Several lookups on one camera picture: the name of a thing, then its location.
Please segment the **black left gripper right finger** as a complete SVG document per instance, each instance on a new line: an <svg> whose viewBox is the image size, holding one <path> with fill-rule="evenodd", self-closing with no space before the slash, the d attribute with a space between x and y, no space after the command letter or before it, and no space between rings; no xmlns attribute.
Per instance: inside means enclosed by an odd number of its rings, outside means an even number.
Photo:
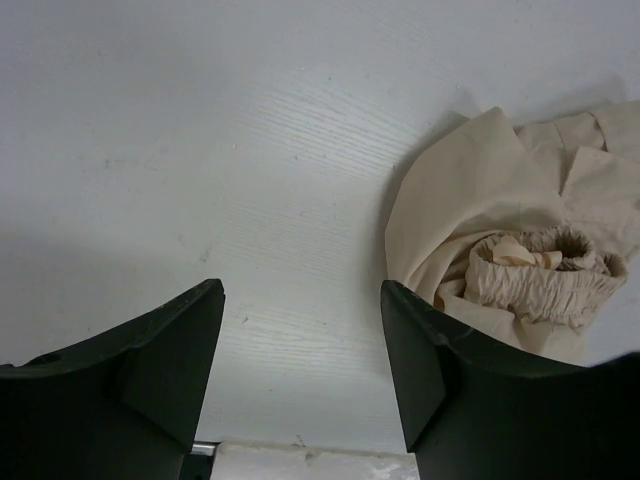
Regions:
<svg viewBox="0 0 640 480"><path fill-rule="evenodd" d="M511 347L399 282L380 291L407 450L423 479L635 479L639 356L579 367Z"/></svg>

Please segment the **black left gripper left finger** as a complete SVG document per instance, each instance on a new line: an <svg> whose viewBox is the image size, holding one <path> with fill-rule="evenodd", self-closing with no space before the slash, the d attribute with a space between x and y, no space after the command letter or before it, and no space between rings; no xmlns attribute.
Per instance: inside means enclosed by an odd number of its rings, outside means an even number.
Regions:
<svg viewBox="0 0 640 480"><path fill-rule="evenodd" d="M2 477L178 478L223 310L223 285L208 279L89 339L3 365Z"/></svg>

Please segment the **beige cargo trousers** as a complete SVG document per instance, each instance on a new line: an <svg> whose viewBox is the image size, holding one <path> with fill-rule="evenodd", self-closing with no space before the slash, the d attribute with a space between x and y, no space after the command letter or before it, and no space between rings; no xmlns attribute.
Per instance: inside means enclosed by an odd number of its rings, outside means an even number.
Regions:
<svg viewBox="0 0 640 480"><path fill-rule="evenodd" d="M523 351L579 365L639 251L639 105L514 128L500 108L426 149L385 231L388 275Z"/></svg>

